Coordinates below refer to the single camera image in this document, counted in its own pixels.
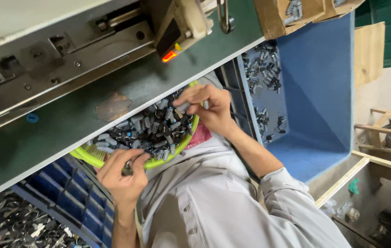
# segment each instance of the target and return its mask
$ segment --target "shirt button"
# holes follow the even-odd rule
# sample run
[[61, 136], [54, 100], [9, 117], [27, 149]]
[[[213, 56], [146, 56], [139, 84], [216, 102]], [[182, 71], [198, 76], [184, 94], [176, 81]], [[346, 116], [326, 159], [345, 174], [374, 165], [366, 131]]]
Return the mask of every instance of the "shirt button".
[[197, 228], [193, 228], [193, 229], [189, 230], [188, 233], [191, 234], [191, 235], [196, 234], [197, 233]]

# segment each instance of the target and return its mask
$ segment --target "machine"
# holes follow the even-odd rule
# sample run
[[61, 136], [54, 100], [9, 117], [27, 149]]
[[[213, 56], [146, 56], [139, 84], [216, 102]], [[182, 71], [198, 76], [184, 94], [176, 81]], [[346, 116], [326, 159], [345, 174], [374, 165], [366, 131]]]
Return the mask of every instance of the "machine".
[[148, 54], [170, 62], [212, 32], [216, 9], [228, 34], [227, 0], [112, 0], [0, 38], [0, 127]]

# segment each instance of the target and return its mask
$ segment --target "wooden frame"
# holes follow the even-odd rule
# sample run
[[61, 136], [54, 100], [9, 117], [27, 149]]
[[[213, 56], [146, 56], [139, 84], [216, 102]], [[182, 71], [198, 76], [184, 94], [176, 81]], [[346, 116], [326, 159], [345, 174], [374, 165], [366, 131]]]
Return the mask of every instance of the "wooden frame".
[[373, 162], [373, 163], [379, 165], [380, 166], [379, 168], [386, 167], [385, 168], [386, 170], [383, 170], [384, 174], [381, 177], [387, 178], [387, 176], [389, 176], [387, 174], [389, 174], [389, 172], [390, 172], [390, 170], [388, 168], [391, 169], [391, 161], [388, 161], [388, 160], [385, 160], [382, 158], [377, 158], [375, 156], [371, 156], [371, 155], [368, 155], [368, 154], [365, 154], [362, 152], [358, 152], [355, 150], [352, 151], [352, 155], [360, 157], [361, 160], [358, 163], [356, 163], [352, 169], [350, 169], [340, 180], [338, 180], [318, 200], [316, 200], [315, 206], [317, 208], [322, 207], [326, 203], [327, 200], [332, 198], [332, 196], [334, 194], [336, 194], [336, 192], [338, 192], [339, 189], [341, 189], [347, 182], [349, 182], [356, 175], [356, 173], [358, 173], [362, 168], [364, 168], [364, 166], [366, 166], [369, 162]]
[[384, 143], [380, 139], [380, 133], [391, 134], [391, 129], [383, 128], [384, 122], [389, 120], [391, 122], [391, 110], [382, 110], [377, 108], [370, 109], [371, 112], [381, 113], [381, 118], [376, 121], [373, 126], [355, 124], [355, 128], [368, 130], [370, 133], [370, 140], [372, 145], [359, 145], [360, 149], [370, 149], [375, 151], [382, 151], [391, 153], [391, 148], [385, 148]]

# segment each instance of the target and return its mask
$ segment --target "pink cloth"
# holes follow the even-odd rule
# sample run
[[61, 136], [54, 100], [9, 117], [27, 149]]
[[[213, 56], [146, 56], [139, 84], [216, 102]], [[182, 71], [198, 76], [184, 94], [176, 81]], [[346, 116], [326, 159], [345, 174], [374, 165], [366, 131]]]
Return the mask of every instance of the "pink cloth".
[[206, 127], [202, 121], [198, 121], [198, 126], [195, 129], [194, 136], [189, 141], [188, 145], [185, 147], [184, 150], [191, 149], [207, 140], [212, 138], [211, 132], [209, 131], [208, 127]]

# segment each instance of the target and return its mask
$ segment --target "blue plastic cap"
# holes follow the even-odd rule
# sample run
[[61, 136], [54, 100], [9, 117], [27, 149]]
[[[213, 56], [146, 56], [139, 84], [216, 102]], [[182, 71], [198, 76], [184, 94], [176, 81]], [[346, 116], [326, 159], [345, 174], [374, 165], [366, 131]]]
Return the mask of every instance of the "blue plastic cap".
[[30, 113], [27, 115], [27, 121], [30, 123], [35, 123], [39, 120], [39, 116], [37, 114]]

